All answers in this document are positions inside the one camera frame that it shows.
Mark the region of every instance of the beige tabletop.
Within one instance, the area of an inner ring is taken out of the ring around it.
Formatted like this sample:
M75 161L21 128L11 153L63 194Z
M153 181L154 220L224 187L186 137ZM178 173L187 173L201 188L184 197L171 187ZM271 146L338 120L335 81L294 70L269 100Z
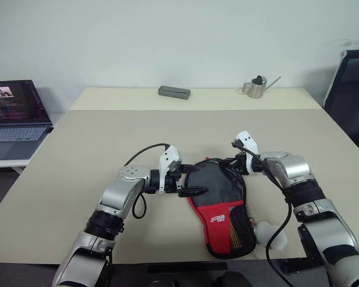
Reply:
M260 152L285 150L303 155L359 242L359 149L320 108L83 108L64 116L0 204L0 262L60 263L107 185L141 148L168 142L180 150L184 163L231 157L238 151L230 142L243 130L251 133ZM134 163L156 168L161 153L160 148L151 150ZM244 179L255 220L280 224L287 213L280 191L263 175ZM124 233L116 238L115 262L215 259L204 244L202 224L185 199L175 194L146 198L146 216L137 220L130 215ZM272 258L305 256L297 226L292 217L285 229L288 245L282 252L271 252ZM253 258L265 258L264 248L258 246L242 259Z

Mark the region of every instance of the white desk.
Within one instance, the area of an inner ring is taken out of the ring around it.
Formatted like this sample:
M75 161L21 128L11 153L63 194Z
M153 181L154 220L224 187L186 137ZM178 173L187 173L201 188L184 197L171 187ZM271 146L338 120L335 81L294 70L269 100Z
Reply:
M303 155L359 242L359 149L304 89L270 89L259 100L229 89L192 92L188 102L157 96L156 89L86 89L0 204L0 262L60 263L119 168L141 148L169 142L184 163L231 157L237 150L230 142L242 130L261 152ZM192 104L198 97L203 105ZM221 103L220 97L231 101ZM155 111L143 111L138 99L147 99L145 109ZM195 111L204 106L207 110ZM134 163L156 168L161 153L153 149ZM287 213L282 194L265 176L244 178L255 220L280 224ZM146 198L145 218L129 216L116 238L116 263L215 259L185 199ZM271 252L272 258L305 256L297 226L292 218L285 229L289 243ZM253 258L265 258L264 248L243 257Z
M59 121L59 119L61 118L61 116L62 116L62 114L50 114L49 115L50 120L54 127L56 126L56 124ZM0 167L12 167L17 173L22 173L22 169L20 169L20 167L27 166L31 162L32 158L38 152L38 150L43 145L43 143L48 138L48 136L49 135L47 135L44 138L44 140L41 142L41 144L38 146L38 148L36 149L34 154L32 154L32 156L29 159L27 159L27 160L0 160Z

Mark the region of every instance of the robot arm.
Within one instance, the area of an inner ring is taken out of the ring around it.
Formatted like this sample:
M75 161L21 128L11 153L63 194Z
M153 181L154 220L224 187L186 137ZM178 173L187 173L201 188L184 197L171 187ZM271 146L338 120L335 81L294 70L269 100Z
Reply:
M160 158L158 170L142 166L124 166L104 191L84 231L80 232L57 269L52 286L104 286L112 270L111 254L115 237L123 232L124 219L142 192L178 193L180 197L202 194L204 188L183 189L181 172L195 169L181 164L174 146Z
M237 138L248 150L254 146L247 132ZM302 223L298 232L308 258L324 264L334 286L359 286L356 238L333 202L325 197L306 160L288 152L266 152L260 159L283 187L286 202L293 205L293 212ZM263 171L255 158L247 160L251 170Z

